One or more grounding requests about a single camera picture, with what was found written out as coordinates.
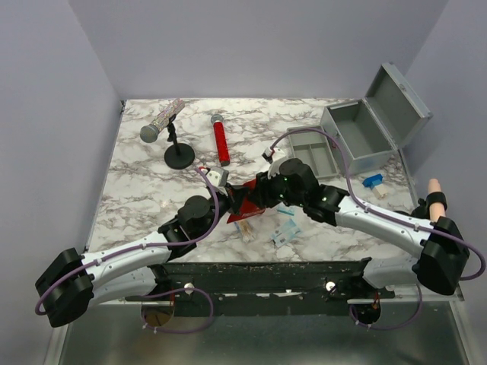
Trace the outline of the red first aid pouch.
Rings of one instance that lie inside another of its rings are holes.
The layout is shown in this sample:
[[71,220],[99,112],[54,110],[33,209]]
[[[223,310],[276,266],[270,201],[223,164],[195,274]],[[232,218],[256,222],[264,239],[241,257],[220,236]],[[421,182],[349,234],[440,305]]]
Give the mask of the red first aid pouch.
[[232,186],[231,184],[228,184],[225,187],[231,204],[229,210],[230,216],[227,220],[228,224],[261,215],[266,210],[265,208],[259,208],[256,204],[251,202],[249,198],[250,193],[253,192],[255,187],[255,179],[252,179],[243,185]]

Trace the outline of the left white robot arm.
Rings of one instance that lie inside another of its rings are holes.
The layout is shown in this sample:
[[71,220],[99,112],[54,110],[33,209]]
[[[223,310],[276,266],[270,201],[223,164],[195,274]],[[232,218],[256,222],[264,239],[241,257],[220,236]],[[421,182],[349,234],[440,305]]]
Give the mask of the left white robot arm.
[[174,219],[139,240],[94,253],[79,253],[74,248],[61,251],[35,283],[39,294],[35,313],[46,316],[56,328],[110,300],[163,299],[169,283],[155,269],[194,249],[224,214],[237,213],[250,188],[227,183],[209,185],[208,190],[209,198],[188,198]]

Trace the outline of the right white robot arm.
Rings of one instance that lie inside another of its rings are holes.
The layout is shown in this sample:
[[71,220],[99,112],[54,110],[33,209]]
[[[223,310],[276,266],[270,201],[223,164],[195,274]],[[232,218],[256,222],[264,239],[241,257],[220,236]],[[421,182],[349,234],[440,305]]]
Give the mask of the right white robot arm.
[[249,200],[259,208],[279,203],[297,206],[313,221],[358,230],[406,252],[396,258],[368,260],[363,272],[350,279],[352,293],[360,298],[401,284],[421,284],[449,296],[469,258],[460,230],[450,218],[432,222],[377,207],[350,191],[319,183],[311,168],[297,158],[281,163],[275,173],[258,173]]

